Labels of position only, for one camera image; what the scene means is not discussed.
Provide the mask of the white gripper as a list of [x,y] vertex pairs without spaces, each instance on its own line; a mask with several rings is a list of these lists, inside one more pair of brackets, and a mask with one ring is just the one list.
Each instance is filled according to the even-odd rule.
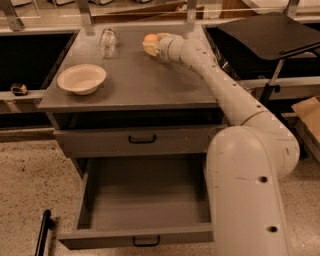
[[158,56],[165,62],[179,62],[180,52],[184,44],[184,39],[178,35],[171,35],[170,33],[156,34],[159,44],[156,41],[144,42],[144,51],[153,56]]

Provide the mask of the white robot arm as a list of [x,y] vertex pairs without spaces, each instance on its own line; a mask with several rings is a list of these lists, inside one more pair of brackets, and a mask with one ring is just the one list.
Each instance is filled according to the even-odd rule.
[[295,136],[219,67],[200,40],[149,34],[143,48],[196,72],[230,122],[210,141],[206,155],[216,255],[291,256],[278,180],[299,161]]

